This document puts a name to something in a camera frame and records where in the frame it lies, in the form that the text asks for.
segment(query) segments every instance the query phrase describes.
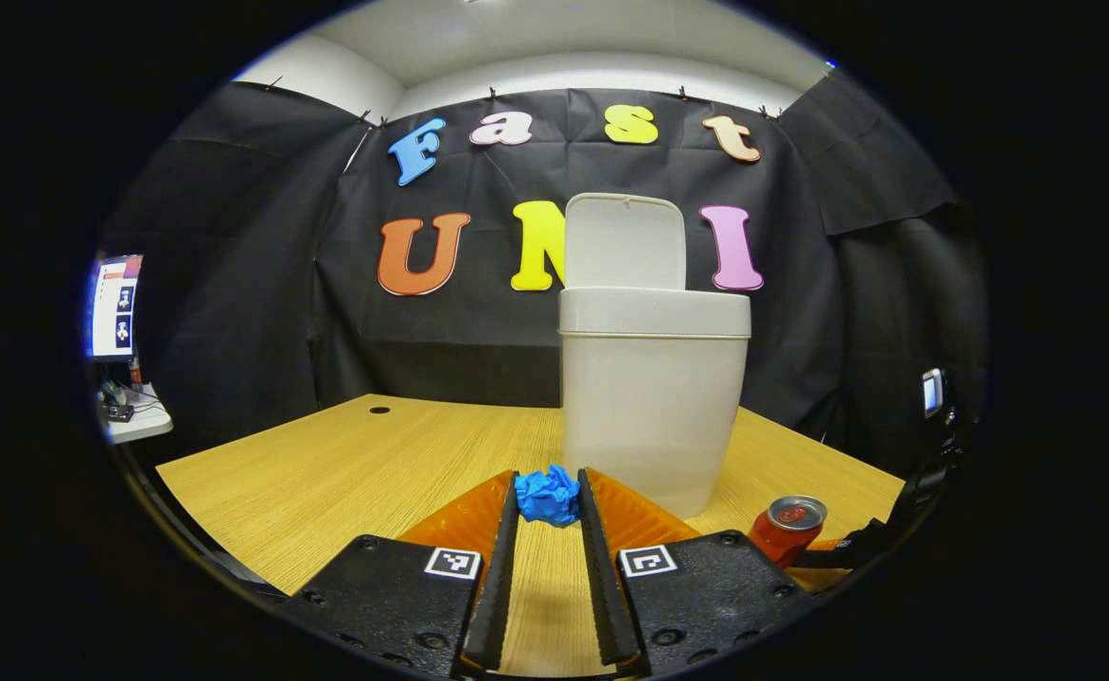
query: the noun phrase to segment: foam letter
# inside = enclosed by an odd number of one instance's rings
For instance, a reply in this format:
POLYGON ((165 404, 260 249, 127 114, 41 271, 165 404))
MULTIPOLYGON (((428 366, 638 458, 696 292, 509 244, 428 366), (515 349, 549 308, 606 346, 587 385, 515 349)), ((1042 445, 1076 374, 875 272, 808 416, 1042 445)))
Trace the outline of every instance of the foam letter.
POLYGON ((546 272, 550 255, 554 274, 563 281, 563 235, 567 220, 553 202, 517 203, 512 215, 520 218, 520 271, 512 276, 517 291, 546 291, 553 281, 546 272))
POLYGON ((719 271, 714 285, 729 291, 755 291, 765 285, 761 273, 752 266, 744 223, 749 212, 735 206, 703 206, 703 218, 714 230, 714 246, 719 250, 719 271))
POLYGON ((659 138, 660 131, 649 121, 654 120, 654 113, 644 106, 630 104, 613 104, 606 109, 606 134, 614 142, 628 144, 649 144, 659 138))
POLYGON ((411 251, 411 235, 424 227, 424 221, 406 218, 383 225, 383 252, 377 257, 377 283, 396 296, 424 296, 441 288, 455 272, 458 260, 458 240, 462 227, 471 222, 467 213, 447 213, 433 218, 437 228, 437 250, 428 271, 411 272, 407 268, 411 251))
POLYGON ((491 113, 490 116, 480 121, 482 128, 476 129, 471 133, 471 142, 476 144, 529 142, 529 138, 532 138, 532 134, 529 133, 529 124, 532 122, 533 116, 525 112, 491 113))
POLYGON ((436 131, 442 128, 446 128, 445 119, 433 119, 409 132, 407 138, 390 144, 390 149, 387 151, 395 154, 395 160, 399 163, 399 186, 416 180, 437 164, 437 159, 429 159, 429 156, 424 155, 424 152, 433 154, 437 151, 437 146, 441 145, 441 140, 437 138, 436 131))
POLYGON ((745 145, 744 138, 741 138, 742 134, 749 134, 749 129, 736 124, 732 121, 732 116, 711 116, 703 120, 702 125, 714 130, 714 138, 719 138, 719 146, 733 157, 749 163, 761 159, 761 151, 745 145))

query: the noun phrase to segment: blue crumpled paper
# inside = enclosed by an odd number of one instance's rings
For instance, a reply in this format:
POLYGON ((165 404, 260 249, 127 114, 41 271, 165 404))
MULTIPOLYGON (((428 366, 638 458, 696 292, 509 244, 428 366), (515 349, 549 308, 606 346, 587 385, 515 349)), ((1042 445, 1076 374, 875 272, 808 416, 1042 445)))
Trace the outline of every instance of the blue crumpled paper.
POLYGON ((541 520, 554 527, 567 527, 580 520, 580 484, 563 470, 551 465, 550 475, 540 470, 519 475, 512 486, 517 488, 520 516, 529 522, 541 520))

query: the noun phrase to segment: red soda can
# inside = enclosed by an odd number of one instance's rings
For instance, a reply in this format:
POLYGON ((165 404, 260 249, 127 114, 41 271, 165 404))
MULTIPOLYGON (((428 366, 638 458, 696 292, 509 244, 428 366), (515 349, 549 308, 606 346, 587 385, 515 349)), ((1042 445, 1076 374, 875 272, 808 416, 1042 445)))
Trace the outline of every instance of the red soda can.
POLYGON ((788 568, 820 536, 827 516, 828 508, 815 497, 783 497, 757 515, 749 539, 781 568, 788 568))

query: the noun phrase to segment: wooden table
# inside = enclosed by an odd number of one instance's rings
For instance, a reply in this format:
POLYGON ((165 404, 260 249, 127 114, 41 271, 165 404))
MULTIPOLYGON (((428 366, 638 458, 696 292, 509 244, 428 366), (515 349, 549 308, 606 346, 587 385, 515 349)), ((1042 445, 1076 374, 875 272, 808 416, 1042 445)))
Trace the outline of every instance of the wooden table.
MULTIPOLYGON (((293 594, 358 535, 397 537, 491 475, 562 463, 562 413, 366 395, 159 466, 180 504, 235 559, 293 594), (390 407, 370 414, 370 407, 390 407)), ((899 488, 872 468, 740 409, 719 486, 688 522, 749 530, 777 497, 828 507, 821 539, 886 520, 899 488)), ((791 570, 805 588, 843 570, 791 570)), ((501 672, 602 673, 579 524, 521 521, 501 672)))

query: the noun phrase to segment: white ceiling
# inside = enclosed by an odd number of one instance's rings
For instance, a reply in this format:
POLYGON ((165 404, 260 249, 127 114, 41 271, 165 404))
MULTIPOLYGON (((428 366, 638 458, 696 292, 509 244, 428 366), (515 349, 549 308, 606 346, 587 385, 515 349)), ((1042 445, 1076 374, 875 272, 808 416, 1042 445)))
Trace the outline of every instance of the white ceiling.
POLYGON ((645 52, 757 74, 797 91, 823 57, 712 0, 377 0, 313 33, 404 87, 490 61, 557 52, 645 52))

